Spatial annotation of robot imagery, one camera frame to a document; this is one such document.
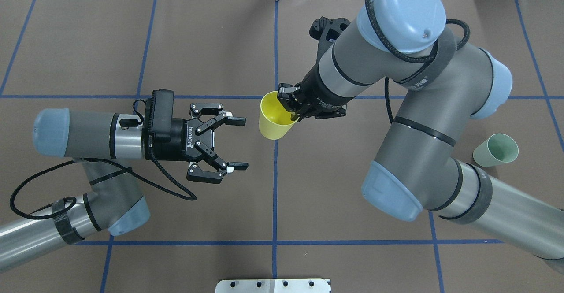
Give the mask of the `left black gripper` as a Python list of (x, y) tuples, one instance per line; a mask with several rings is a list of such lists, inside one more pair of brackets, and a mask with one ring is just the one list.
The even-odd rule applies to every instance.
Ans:
[[(245, 171), (247, 162), (228, 162), (214, 151), (213, 131), (221, 125), (245, 126), (246, 118), (238, 118), (224, 110), (220, 103), (194, 103), (190, 106), (193, 119), (172, 118), (171, 140), (165, 143), (166, 161), (189, 161), (186, 179), (192, 182), (219, 184), (233, 171)], [(198, 118), (213, 116), (207, 122)], [(206, 163), (213, 171), (206, 171), (199, 163)]]

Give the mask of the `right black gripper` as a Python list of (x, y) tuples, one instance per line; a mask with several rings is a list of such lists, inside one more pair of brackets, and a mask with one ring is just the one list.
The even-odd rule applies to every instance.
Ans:
[(280, 83), (277, 99), (290, 112), (290, 122), (304, 118), (330, 119), (346, 116), (348, 98), (340, 97), (325, 86), (318, 66), (313, 66), (302, 82), (296, 85)]

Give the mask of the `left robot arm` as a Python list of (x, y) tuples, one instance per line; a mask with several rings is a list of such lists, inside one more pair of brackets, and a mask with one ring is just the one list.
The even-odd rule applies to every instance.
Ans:
[[(30, 175), (11, 193), (8, 205), (18, 216), (1, 227), (1, 271), (6, 272), (91, 235), (123, 235), (147, 223), (148, 202), (139, 183), (168, 195), (195, 201), (196, 195), (163, 167), (163, 161), (187, 163), (186, 178), (218, 184), (248, 163), (225, 161), (214, 150), (219, 126), (244, 126), (223, 104), (192, 104), (189, 118), (173, 117), (173, 100), (158, 96), (135, 100), (131, 114), (53, 108), (41, 111), (33, 125), (33, 144), (41, 155), (63, 158)], [(34, 211), (17, 200), (24, 187), (45, 178), (44, 187), (83, 178), (78, 195), (54, 197)]]

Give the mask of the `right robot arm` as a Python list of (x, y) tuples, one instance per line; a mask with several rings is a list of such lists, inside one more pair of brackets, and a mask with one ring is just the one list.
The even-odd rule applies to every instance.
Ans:
[(467, 122), (495, 113), (513, 86), (506, 66), (468, 43), (467, 24), (447, 19), (441, 0), (364, 0), (354, 21), (319, 24), (316, 64), (302, 82), (278, 86), (292, 120), (344, 116), (381, 78), (407, 90), (361, 185), (365, 200), (403, 221), (436, 212), (563, 273), (562, 209), (451, 156)]

